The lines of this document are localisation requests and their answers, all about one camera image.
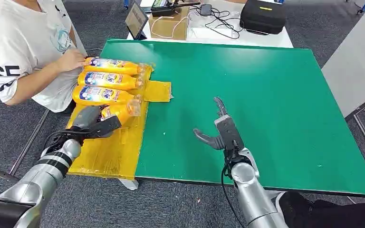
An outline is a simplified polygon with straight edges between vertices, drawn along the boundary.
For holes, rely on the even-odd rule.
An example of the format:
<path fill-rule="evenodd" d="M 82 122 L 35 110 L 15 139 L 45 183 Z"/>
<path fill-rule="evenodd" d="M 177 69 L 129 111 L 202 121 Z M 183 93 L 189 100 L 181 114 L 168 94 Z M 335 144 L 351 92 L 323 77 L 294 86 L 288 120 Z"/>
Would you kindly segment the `person's right hand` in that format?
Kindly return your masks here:
<path fill-rule="evenodd" d="M 58 73 L 71 71 L 85 65 L 85 56 L 75 48 L 69 49 L 55 61 L 54 65 Z"/>

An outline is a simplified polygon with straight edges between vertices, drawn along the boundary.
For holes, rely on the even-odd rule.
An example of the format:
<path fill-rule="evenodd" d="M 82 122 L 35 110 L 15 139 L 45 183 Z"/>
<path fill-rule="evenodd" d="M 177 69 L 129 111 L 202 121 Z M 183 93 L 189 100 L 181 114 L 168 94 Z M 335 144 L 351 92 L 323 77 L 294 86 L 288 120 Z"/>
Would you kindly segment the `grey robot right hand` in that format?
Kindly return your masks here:
<path fill-rule="evenodd" d="M 223 103 L 223 101 L 217 96 L 213 98 L 214 102 L 216 103 L 218 107 L 217 115 L 218 117 L 223 117 L 228 114 L 226 107 Z M 222 139 L 220 135 L 216 137 L 210 137 L 208 135 L 203 134 L 199 129 L 193 129 L 193 133 L 195 134 L 195 137 L 200 140 L 201 142 L 205 143 L 206 145 L 209 145 L 213 149 L 216 150 L 223 150 L 226 148 L 225 142 Z"/>

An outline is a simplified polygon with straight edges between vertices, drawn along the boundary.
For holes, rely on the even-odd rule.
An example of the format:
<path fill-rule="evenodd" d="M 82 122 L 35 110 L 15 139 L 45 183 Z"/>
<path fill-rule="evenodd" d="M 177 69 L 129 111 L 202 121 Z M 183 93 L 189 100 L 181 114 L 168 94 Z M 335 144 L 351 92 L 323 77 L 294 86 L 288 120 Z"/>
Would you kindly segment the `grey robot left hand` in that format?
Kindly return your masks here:
<path fill-rule="evenodd" d="M 79 133 L 101 133 L 101 130 L 94 129 L 93 126 L 101 118 L 100 106 L 87 106 L 83 108 L 73 120 L 70 130 Z"/>

